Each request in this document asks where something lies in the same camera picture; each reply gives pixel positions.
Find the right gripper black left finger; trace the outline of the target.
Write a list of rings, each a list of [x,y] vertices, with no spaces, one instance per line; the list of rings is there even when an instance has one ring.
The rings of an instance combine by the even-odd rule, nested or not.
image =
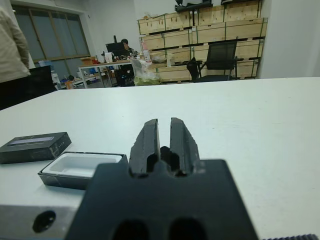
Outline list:
[[[151,119],[144,123],[129,156],[129,172],[133,178],[146,178],[154,171],[160,160],[160,140],[158,120]]]

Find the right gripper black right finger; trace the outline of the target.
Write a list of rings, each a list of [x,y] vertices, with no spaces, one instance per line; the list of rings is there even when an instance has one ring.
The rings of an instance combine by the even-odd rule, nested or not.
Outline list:
[[[184,121],[177,117],[171,118],[169,149],[169,163],[174,175],[191,175],[200,160],[198,146]]]

